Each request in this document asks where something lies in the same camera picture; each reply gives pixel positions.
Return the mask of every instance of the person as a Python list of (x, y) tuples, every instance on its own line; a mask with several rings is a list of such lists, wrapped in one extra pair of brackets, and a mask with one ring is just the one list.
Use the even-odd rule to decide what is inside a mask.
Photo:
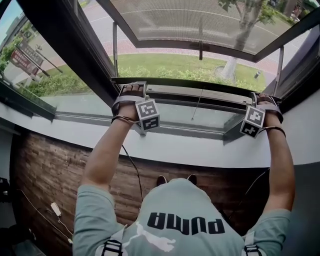
[[(140, 89), (131, 85), (123, 91)], [(138, 119), (133, 103), (122, 104), (119, 115)], [(272, 112), (266, 113), (265, 125), (281, 127), (278, 116)], [(170, 182), (160, 176), (158, 186), (144, 198), (136, 221), (125, 228), (117, 223), (109, 184), (131, 126), (125, 119), (115, 119), (88, 158), (77, 193), (73, 254), (104, 255), (104, 244), (117, 236), (124, 256), (240, 256), (245, 247), (244, 238), (226, 223), (207, 194), (195, 185), (194, 175)], [(286, 237), (295, 196), (295, 176), (284, 133), (270, 129), (267, 136), (271, 152), (269, 197), (261, 217), (248, 234), (254, 234), (254, 244), (267, 256), (274, 256), (280, 253)]]

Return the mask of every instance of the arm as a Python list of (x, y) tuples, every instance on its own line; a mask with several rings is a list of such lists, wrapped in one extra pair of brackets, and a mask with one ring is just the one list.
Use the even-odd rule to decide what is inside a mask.
[[(265, 126), (281, 127), (278, 117), (267, 113)], [(269, 198), (263, 213), (275, 209), (291, 211), (295, 198), (295, 170), (285, 135), (275, 129), (267, 131), (270, 145), (271, 165), (269, 173)]]
[[(123, 90), (137, 91), (138, 85), (128, 86)], [(136, 107), (132, 103), (120, 106), (119, 115), (137, 120)], [(132, 124), (123, 119), (116, 119), (93, 149), (84, 169), (81, 184), (95, 185), (108, 190), (115, 174), (121, 146)]]

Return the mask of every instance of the gray t-shirt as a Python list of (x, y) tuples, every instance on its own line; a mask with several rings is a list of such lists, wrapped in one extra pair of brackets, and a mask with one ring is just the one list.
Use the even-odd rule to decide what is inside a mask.
[[(73, 255), (93, 256), (123, 225), (117, 223), (109, 192), (93, 185), (78, 189)], [(263, 214), (248, 233), (267, 256), (278, 255), (286, 238), (290, 211)], [(154, 188), (136, 221), (124, 230), (123, 256), (240, 256), (244, 239), (222, 218), (207, 194), (178, 178)]]

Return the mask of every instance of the hand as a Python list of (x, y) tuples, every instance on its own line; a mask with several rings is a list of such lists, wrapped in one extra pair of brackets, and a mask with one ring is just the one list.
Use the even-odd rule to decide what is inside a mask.
[[(259, 97), (269, 97), (269, 96), (267, 94), (260, 93)], [(258, 103), (258, 105), (264, 105), (264, 104), (274, 105), (269, 101), (260, 101)], [(281, 123), (279, 121), (277, 112), (275, 111), (268, 111), (265, 113), (264, 127), (269, 127), (269, 126), (276, 126), (281, 128)]]
[[(128, 85), (123, 89), (123, 92), (126, 91), (139, 91), (142, 92), (143, 91), (143, 87), (137, 84), (135, 85)], [(137, 113), (137, 109), (136, 109), (136, 105), (134, 102), (121, 102), (119, 104), (119, 116), (123, 116), (126, 118), (130, 118), (133, 121), (138, 121), (138, 113)]]

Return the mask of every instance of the white wall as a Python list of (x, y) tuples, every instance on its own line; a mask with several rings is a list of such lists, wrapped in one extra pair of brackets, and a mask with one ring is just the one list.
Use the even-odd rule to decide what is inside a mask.
[[(10, 180), (10, 151), (12, 133), (0, 129), (0, 177)], [(0, 202), (0, 228), (16, 224), (11, 203)]]
[(295, 166), (296, 191), (283, 256), (320, 254), (320, 162)]
[[(318, 102), (320, 91), (284, 115), (283, 127), (295, 165), (318, 162), (320, 140)], [(31, 131), (73, 144), (94, 148), (108, 127), (27, 117), (0, 103), (0, 117)], [(268, 139), (262, 133), (257, 139), (243, 136), (225, 146), (221, 140), (185, 137), (149, 132), (146, 137), (131, 130), (124, 146), (133, 157), (148, 160), (220, 168), (268, 167)]]

